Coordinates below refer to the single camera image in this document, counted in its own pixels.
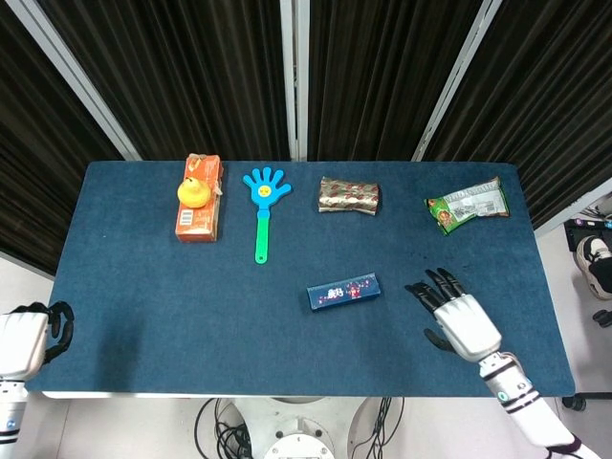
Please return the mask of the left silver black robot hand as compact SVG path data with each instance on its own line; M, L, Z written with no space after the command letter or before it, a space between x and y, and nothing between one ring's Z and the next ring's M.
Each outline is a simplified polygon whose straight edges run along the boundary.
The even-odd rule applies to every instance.
M1 316L1 380L25 382L69 348L74 312L65 301L21 305Z

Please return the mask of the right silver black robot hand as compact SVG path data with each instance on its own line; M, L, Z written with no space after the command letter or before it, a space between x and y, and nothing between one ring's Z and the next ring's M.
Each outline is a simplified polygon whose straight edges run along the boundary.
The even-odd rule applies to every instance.
M425 282L405 285L433 316L443 332L426 328L424 335L436 348L456 354L469 362L480 362L496 353L502 336L473 295L469 295L449 271L426 270L436 289Z

